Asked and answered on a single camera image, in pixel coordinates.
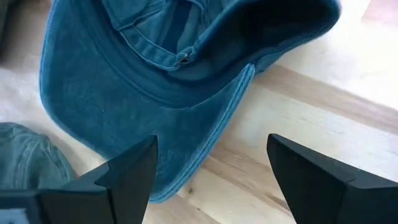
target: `wooden surface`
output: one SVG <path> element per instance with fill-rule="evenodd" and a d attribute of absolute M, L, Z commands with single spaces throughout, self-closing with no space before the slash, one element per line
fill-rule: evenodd
<path fill-rule="evenodd" d="M 266 154 L 269 133 L 398 181 L 398 17 L 395 0 L 342 0 L 331 32 L 283 56 L 250 86 L 192 180 L 146 223 L 294 223 Z M 45 114 L 38 92 L 50 4 L 11 14 L 0 61 L 0 121 L 50 136 L 79 174 L 103 162 Z"/>

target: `light wood floor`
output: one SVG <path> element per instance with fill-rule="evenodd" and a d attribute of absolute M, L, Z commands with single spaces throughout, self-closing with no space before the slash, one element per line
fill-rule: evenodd
<path fill-rule="evenodd" d="M 278 133 L 398 181 L 398 1 L 342 0 L 331 32 L 283 56 L 257 78 L 196 176 L 149 205 L 146 223 L 294 223 L 269 165 Z M 38 92 L 50 4 L 11 14 L 0 60 L 0 121 L 49 135 L 79 174 L 103 162 L 45 114 Z"/>

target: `wooden table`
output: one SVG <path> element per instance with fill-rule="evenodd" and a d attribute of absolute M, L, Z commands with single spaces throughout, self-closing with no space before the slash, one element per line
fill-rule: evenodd
<path fill-rule="evenodd" d="M 266 154 L 269 133 L 398 181 L 398 2 L 343 0 L 339 23 L 283 56 L 250 86 L 233 120 L 178 195 L 145 223 L 294 223 Z M 1 55 L 0 121 L 50 136 L 79 174 L 102 158 L 58 128 L 38 91 L 50 4 L 11 14 Z"/>

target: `denim cap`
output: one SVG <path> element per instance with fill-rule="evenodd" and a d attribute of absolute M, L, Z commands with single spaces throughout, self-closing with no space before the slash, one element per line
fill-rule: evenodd
<path fill-rule="evenodd" d="M 0 189 L 58 189 L 74 171 L 47 136 L 16 123 L 0 123 Z"/>
<path fill-rule="evenodd" d="M 42 102 L 105 159 L 158 136 L 150 201 L 163 202 L 209 154 L 255 74 L 339 15 L 335 0 L 56 0 Z"/>

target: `cap brim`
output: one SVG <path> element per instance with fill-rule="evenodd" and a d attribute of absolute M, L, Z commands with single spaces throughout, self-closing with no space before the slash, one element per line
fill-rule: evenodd
<path fill-rule="evenodd" d="M 158 136 L 159 161 L 150 201 L 162 202 L 211 151 L 254 76 L 254 66 L 245 66 L 223 88 L 194 105 L 162 105 L 119 74 L 121 68 L 109 62 L 112 52 L 104 54 L 93 38 L 98 34 L 90 33 L 85 24 L 87 18 L 99 22 L 103 18 L 78 12 L 76 2 L 58 0 L 53 5 L 40 71 L 44 107 L 61 128 L 105 159 L 149 135 Z M 138 57 L 129 60 L 151 69 Z M 139 72 L 134 67 L 123 70 L 129 75 Z"/>

